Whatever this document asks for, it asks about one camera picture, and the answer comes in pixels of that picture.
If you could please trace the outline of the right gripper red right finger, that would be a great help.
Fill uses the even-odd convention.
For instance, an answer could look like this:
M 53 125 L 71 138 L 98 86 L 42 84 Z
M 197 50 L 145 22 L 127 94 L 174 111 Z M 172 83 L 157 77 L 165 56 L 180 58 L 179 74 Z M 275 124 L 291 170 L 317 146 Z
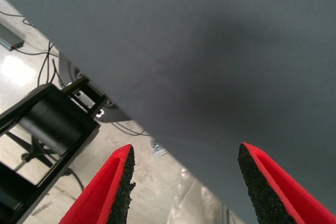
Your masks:
M 238 163 L 259 223 L 335 223 L 335 215 L 263 150 L 241 143 Z

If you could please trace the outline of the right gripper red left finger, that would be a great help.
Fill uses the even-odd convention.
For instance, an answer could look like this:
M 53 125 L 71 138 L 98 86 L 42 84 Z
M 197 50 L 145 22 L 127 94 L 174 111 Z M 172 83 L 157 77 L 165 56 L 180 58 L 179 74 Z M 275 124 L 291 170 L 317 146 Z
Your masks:
M 134 166 L 131 144 L 115 150 L 60 223 L 126 223 Z

